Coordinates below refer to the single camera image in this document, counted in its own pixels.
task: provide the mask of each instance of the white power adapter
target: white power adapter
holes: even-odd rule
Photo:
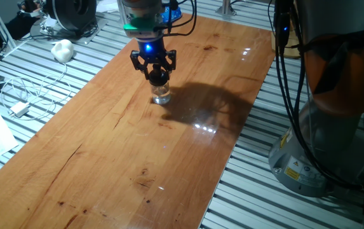
[[[29,103],[23,103],[23,102],[18,102],[17,104],[15,104],[14,106],[12,106],[12,108],[10,108],[11,112],[10,112],[10,116],[15,116],[17,118],[21,118],[22,115],[24,115],[26,112],[28,112],[29,109]]]

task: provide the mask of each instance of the slotted metal surface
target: slotted metal surface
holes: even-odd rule
[[[247,1],[233,5],[235,17],[215,13],[222,1],[198,0],[198,15],[218,20],[270,30],[267,3]],[[191,12],[185,3],[182,11]],[[49,112],[33,121],[10,118],[1,104],[0,113],[17,139],[19,146],[0,156],[0,168],[94,75],[103,68],[128,42],[118,24],[119,13],[99,14],[109,23],[88,45],[75,45],[77,54],[67,64],[63,83],[72,86],[71,96]],[[0,61],[0,75],[6,78],[25,76],[40,85],[48,75],[59,76],[64,66],[57,64],[50,54],[50,45],[28,42]],[[289,88],[294,96],[300,72],[298,60],[286,60]],[[290,126],[272,64],[253,105],[241,135],[214,196],[208,206],[201,228],[359,228],[362,222],[363,196],[350,194],[347,200],[333,197],[309,198],[297,195],[280,184],[270,171],[267,155],[273,142]],[[45,97],[62,99],[69,88],[58,85]],[[13,93],[5,93],[8,101],[17,101]],[[307,101],[302,91],[301,106]],[[9,107],[13,102],[6,102]],[[28,117],[39,116],[48,109],[40,103],[30,109]]]

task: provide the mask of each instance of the clear glass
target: clear glass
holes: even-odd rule
[[[153,86],[152,89],[152,100],[154,103],[163,105],[169,102],[170,100],[170,87],[169,81],[163,86]]]

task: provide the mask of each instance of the wooden table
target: wooden table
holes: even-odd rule
[[[170,103],[151,102],[131,41],[0,170],[0,228],[199,226],[273,61],[271,36],[198,17],[165,45],[177,50]]]

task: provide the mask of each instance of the black wire bundle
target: black wire bundle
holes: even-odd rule
[[[246,1],[243,1],[243,0],[235,0],[235,1],[233,1],[232,3],[230,3],[230,6],[232,5],[232,4],[235,4],[235,3],[245,3]]]
[[[271,3],[272,3],[272,0],[270,0],[269,5],[268,5],[268,14],[269,14],[269,7],[270,7]],[[332,172],[330,169],[325,167],[321,162],[319,162],[317,160],[317,158],[314,156],[311,149],[309,148],[307,142],[304,140],[302,132],[300,131],[300,124],[299,124],[300,93],[302,91],[302,87],[304,84],[306,68],[305,68],[305,63],[304,63],[304,52],[302,51],[303,50],[303,41],[302,41],[302,34],[300,32],[299,18],[297,16],[297,11],[293,4],[290,8],[290,16],[291,16],[293,24],[295,25],[295,32],[299,39],[299,51],[300,51],[300,57],[301,57],[299,86],[298,86],[297,96],[295,99],[294,108],[293,108],[292,100],[291,100],[290,94],[289,94],[288,79],[287,79],[287,75],[286,75],[285,59],[284,59],[285,47],[280,46],[280,42],[279,42],[280,38],[278,37],[279,33],[276,33],[275,55],[276,55],[276,71],[277,71],[277,75],[278,75],[278,81],[279,81],[283,101],[285,103],[286,111],[287,111],[290,123],[292,125],[292,129],[293,129],[300,145],[303,147],[304,153],[306,154],[307,159],[310,161],[311,165],[313,167],[315,167],[322,175],[324,175],[324,177],[327,178],[327,180],[329,180],[333,184],[336,184],[336,185],[346,188],[346,189],[364,190],[364,182],[361,184],[350,183],[350,182],[344,180],[343,178],[339,177],[336,173]],[[269,17],[269,20],[271,23],[271,29],[274,30],[270,17]],[[283,79],[281,76],[280,62],[281,62]]]
[[[156,27],[156,29],[168,29],[168,33],[164,34],[163,36],[188,36],[188,35],[192,34],[194,28],[196,27],[196,21],[197,21],[197,0],[194,0],[194,2],[193,2],[193,0],[190,0],[190,2],[191,2],[191,5],[192,5],[192,16],[190,17],[189,20],[187,20],[187,21],[185,21],[185,22],[183,22],[181,24],[178,24],[178,25],[172,25],[172,18],[171,18],[172,10],[169,7],[169,22],[168,22],[168,25],[163,26],[163,27]],[[189,22],[191,22],[193,19],[194,19],[194,22],[193,22],[192,29],[188,33],[186,33],[186,34],[171,33],[172,28],[176,28],[176,27],[186,25]]]
[[[85,32],[84,34],[82,34],[80,36],[76,36],[76,35],[57,36],[57,35],[42,34],[42,35],[36,35],[36,36],[29,36],[28,38],[22,38],[22,39],[19,39],[19,41],[37,41],[37,40],[45,40],[45,39],[79,39],[79,38],[89,38],[94,33],[96,33],[98,31],[98,29],[99,29],[98,24],[95,23],[95,25],[93,26],[93,28],[90,31],[87,31],[87,32]]]

